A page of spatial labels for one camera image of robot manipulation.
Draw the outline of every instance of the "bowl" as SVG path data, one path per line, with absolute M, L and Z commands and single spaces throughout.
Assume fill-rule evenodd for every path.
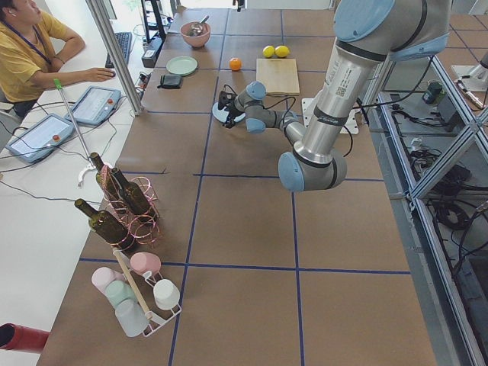
M 190 32 L 191 26 L 197 21 L 191 21 L 190 23 L 184 24 L 180 28 L 181 36 L 183 40 L 188 43 L 193 48 L 200 48 L 205 45 L 206 42 L 210 39 L 210 25 L 208 23 L 204 24 L 204 30 L 199 36 L 188 36 Z

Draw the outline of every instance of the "wooden handle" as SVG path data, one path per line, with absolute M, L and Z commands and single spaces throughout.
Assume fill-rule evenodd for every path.
M 143 312 L 146 314 L 146 318 L 151 319 L 153 317 L 153 312 L 147 306 L 147 303 L 144 300 L 143 295 L 140 293 L 136 282 L 134 281 L 132 275 L 130 274 L 129 268 L 127 268 L 127 266 L 124 263 L 124 260 L 120 256 L 120 252 L 118 250 L 114 250 L 114 255 L 115 258 L 117 259 L 117 262 L 119 262 L 120 268 L 122 268 L 122 272 L 124 273 L 125 278 L 129 282 L 129 285 L 132 287 L 132 290 L 136 295 L 137 301 L 139 302 L 140 306 L 143 308 Z

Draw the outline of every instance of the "plate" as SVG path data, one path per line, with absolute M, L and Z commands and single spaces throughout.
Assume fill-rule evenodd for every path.
M 216 119 L 218 119 L 219 122 L 225 123 L 225 121 L 227 120 L 227 116 L 229 115 L 229 112 L 226 111 L 225 109 L 219 110 L 219 104 L 215 103 L 212 106 L 212 114 Z M 241 120 L 243 120 L 245 117 L 246 117 L 246 114 L 243 113 L 240 116 L 236 117 L 234 122 L 238 123 Z
M 171 74 L 181 76 L 190 75 L 193 71 L 197 69 L 197 66 L 197 60 L 190 56 L 178 56 L 170 59 L 168 63 L 166 63 L 166 69 Z

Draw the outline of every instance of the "yellow lemon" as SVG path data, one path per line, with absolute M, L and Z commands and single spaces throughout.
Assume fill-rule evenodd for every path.
M 278 57 L 286 57 L 290 54 L 290 49 L 286 46 L 278 46 L 274 49 L 274 53 Z
M 266 46 L 265 48 L 262 49 L 262 55 L 267 59 L 273 57 L 274 54 L 275 54 L 275 48 L 273 46 Z

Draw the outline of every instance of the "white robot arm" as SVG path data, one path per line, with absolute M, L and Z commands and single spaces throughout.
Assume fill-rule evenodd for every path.
M 253 82 L 239 95 L 221 95 L 229 117 L 246 113 L 251 133 L 277 127 L 293 145 L 278 162 L 289 191 L 329 189 L 345 178 L 345 159 L 333 146 L 372 69 L 393 61 L 432 56 L 448 41 L 451 0 L 342 0 L 335 13 L 335 46 L 326 80 L 306 128 L 291 112 L 264 109 L 266 90 Z

